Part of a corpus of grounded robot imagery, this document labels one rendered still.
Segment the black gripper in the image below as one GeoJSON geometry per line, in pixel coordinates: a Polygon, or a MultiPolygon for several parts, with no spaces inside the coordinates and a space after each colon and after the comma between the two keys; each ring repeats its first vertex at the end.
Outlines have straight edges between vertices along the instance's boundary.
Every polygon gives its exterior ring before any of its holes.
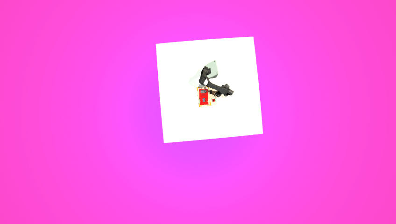
{"type": "MultiPolygon", "coordinates": [[[[229,84],[225,84],[227,87],[230,87],[230,85],[229,84]]],[[[220,91],[217,91],[216,93],[215,93],[215,95],[217,96],[217,97],[220,97],[222,94],[220,93],[220,91]]]]}

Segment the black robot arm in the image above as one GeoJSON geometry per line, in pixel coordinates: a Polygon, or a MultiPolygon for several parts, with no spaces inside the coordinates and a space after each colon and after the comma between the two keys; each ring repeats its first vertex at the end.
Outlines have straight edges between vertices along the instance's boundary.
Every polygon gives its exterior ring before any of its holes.
{"type": "Polygon", "coordinates": [[[201,77],[199,79],[199,83],[207,86],[208,88],[212,88],[215,90],[220,91],[221,94],[224,94],[225,97],[227,97],[228,95],[233,95],[233,90],[231,90],[229,87],[227,87],[226,85],[222,85],[222,86],[218,86],[216,84],[213,84],[209,78],[206,76],[211,74],[211,68],[208,69],[208,67],[204,67],[201,71],[201,77]],[[205,80],[207,79],[208,83],[204,84],[205,80]]]}

